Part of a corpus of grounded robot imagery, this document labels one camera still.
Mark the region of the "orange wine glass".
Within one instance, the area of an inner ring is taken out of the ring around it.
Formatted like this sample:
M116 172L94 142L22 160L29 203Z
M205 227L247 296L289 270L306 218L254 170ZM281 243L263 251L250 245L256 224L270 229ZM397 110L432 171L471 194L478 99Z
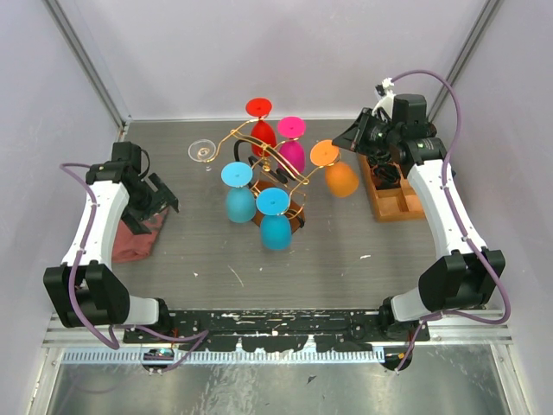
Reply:
M330 139L313 146L310 162L324 170L327 187L334 196L346 198L357 190L358 176L347 163L340 160L340 149Z

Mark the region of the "magenta wine glass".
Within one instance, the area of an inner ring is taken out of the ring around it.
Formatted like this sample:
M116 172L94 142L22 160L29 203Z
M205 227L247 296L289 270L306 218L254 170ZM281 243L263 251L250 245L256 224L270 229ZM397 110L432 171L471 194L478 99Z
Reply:
M278 133L286 139L280 147L280 154L296 169L302 173L306 165L305 150L300 138L306 131L306 124L302 118L285 117L277 125Z

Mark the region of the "red wine glass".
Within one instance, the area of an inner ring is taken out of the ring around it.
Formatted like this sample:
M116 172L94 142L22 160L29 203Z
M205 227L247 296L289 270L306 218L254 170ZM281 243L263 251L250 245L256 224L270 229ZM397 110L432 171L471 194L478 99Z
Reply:
M250 116L257 118L257 122L251 130L251 135L264 144L274 147L277 144L276 134L273 128L265 121L270 115L271 109L271 102L264 97L251 99L245 106L246 112Z

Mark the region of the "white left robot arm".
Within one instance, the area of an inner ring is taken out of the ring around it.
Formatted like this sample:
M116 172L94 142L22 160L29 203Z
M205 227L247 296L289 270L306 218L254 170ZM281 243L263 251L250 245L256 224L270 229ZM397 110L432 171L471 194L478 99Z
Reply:
M114 335L99 327L142 326L153 342L173 332L167 304L161 298L132 296L112 271L119 229L136 238L155 237L169 208L179 202L157 174L145 175L138 162L108 161L90 165L73 178L86 191L86 204L73 243L60 265L45 270L43 283L66 328L85 327L110 348Z

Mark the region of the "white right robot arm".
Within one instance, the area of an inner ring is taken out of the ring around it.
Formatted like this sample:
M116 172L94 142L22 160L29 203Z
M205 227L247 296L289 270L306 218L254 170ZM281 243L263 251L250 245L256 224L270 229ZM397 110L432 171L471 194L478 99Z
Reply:
M416 111L413 124L383 118L382 110L362 109L335 146L367 158L390 155L422 204L435 244L435 263L416 288L388 297L378 310L382 336L396 341L410 322L424 317L467 313L486 305L498 287L505 257L491 250L474 229L456 190L447 151L435 127Z

